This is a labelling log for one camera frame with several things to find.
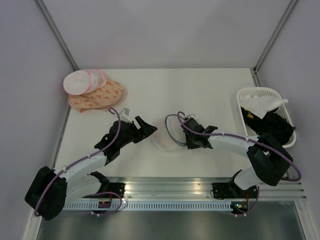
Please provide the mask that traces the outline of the white mesh laundry bag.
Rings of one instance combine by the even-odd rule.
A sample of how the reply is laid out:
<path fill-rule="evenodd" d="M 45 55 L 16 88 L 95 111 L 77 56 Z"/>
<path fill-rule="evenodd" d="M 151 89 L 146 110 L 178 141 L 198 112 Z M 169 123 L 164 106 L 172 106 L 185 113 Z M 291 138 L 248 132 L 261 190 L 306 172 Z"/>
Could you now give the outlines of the white mesh laundry bag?
<path fill-rule="evenodd" d="M 152 124 L 157 127 L 157 131 L 151 135 L 151 139 L 160 150 L 171 152 L 187 146 L 185 133 L 176 114 L 161 117 Z"/>

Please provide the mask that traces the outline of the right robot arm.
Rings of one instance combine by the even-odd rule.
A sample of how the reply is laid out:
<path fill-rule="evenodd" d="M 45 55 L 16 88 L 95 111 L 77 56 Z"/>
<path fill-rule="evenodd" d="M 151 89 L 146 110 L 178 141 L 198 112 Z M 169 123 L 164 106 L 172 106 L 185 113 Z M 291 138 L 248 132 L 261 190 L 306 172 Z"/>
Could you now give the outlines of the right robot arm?
<path fill-rule="evenodd" d="M 269 133 L 258 137 L 224 133 L 216 126 L 204 128 L 194 118 L 183 120 L 186 146 L 193 149 L 224 150 L 247 158 L 251 164 L 238 170 L 228 182 L 213 183 L 215 199 L 240 198 L 245 192 L 257 195 L 257 185 L 275 187 L 291 167 L 293 158 Z"/>

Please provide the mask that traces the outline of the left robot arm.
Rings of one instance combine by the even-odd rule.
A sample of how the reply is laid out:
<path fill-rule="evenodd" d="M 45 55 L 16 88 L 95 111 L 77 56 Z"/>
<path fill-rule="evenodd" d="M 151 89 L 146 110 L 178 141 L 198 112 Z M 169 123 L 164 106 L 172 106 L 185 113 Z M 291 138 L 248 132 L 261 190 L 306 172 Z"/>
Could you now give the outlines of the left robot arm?
<path fill-rule="evenodd" d="M 24 200 L 36 216 L 50 221 L 66 204 L 87 196 L 104 198 L 109 193 L 109 179 L 98 170 L 114 161 L 121 149 L 150 137 L 157 127 L 140 116 L 134 121 L 118 119 L 109 132 L 82 158 L 69 165 L 38 170 Z"/>

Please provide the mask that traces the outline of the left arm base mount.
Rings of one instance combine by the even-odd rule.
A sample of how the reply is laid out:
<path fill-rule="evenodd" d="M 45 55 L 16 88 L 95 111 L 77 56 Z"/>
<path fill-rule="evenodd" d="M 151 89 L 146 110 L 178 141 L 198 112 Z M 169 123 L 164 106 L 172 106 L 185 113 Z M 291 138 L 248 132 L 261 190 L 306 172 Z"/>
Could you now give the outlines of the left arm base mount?
<path fill-rule="evenodd" d="M 112 194 L 108 194 L 105 192 L 113 192 L 118 194 L 121 198 L 124 197 L 126 184 L 123 182 L 110 182 L 109 184 L 103 184 L 99 189 L 99 193 L 104 193 L 100 195 L 100 198 L 114 198 L 115 196 Z"/>

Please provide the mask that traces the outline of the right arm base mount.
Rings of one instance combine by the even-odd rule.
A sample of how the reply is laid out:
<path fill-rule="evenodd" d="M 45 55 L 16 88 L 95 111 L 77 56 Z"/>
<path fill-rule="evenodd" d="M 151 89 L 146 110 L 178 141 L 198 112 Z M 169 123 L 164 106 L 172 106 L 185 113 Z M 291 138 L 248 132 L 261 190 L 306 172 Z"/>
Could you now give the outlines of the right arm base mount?
<path fill-rule="evenodd" d="M 236 187 L 228 182 L 215 182 L 212 183 L 211 194 L 214 199 L 235 199 L 238 196 Z"/>

